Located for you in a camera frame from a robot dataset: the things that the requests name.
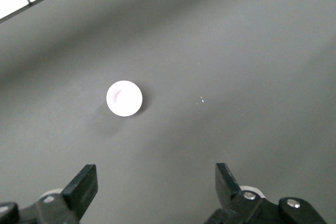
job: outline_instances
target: gray surface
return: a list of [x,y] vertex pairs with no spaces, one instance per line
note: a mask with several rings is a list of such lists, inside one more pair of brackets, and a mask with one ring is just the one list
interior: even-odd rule
[[[226,162],[333,223],[335,13],[336,0],[46,0],[0,24],[1,201],[25,207],[95,163],[81,223],[203,223]],[[144,95],[129,118],[105,102],[123,79]]]

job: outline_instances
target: bolt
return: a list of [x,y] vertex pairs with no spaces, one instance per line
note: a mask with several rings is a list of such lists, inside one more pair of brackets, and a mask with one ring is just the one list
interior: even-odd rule
[[50,203],[50,202],[54,201],[54,199],[55,199],[54,196],[49,195],[47,198],[45,198],[45,199],[43,200],[43,202],[44,202],[44,203]]
[[298,203],[294,199],[287,199],[287,205],[290,206],[290,207],[294,207],[294,208],[299,208],[300,207],[300,203]]
[[0,207],[0,213],[5,212],[9,209],[8,206]]
[[243,195],[245,199],[249,199],[249,200],[254,200],[256,198],[256,195],[254,193],[251,193],[250,191],[245,191]]

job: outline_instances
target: metal bolt head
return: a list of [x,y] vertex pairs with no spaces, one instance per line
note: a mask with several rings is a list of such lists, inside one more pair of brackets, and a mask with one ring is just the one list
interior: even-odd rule
[[249,199],[249,200],[254,200],[256,198],[256,195],[254,193],[251,193],[250,191],[245,191],[243,195],[245,199]]
[[8,206],[0,207],[0,213],[2,213],[2,212],[6,212],[8,209],[9,209]]
[[287,205],[294,208],[300,208],[300,203],[294,199],[287,199]]
[[46,198],[43,200],[43,202],[44,202],[44,203],[50,203],[50,202],[54,201],[54,199],[55,199],[54,196],[49,195],[48,197],[46,197]]

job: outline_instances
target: white disc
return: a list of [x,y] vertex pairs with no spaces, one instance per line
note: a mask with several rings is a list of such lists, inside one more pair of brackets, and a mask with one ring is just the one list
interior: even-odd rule
[[109,109],[119,116],[135,114],[142,104],[142,93],[137,85],[130,81],[114,83],[106,94]]

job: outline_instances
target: pink spot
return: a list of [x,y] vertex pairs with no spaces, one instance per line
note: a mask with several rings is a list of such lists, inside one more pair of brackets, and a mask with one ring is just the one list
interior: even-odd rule
[[121,90],[118,90],[118,91],[114,94],[114,96],[113,96],[113,101],[114,101],[114,103],[117,103],[117,98],[118,98],[118,95],[120,94],[121,91],[122,91],[122,89],[121,89]]

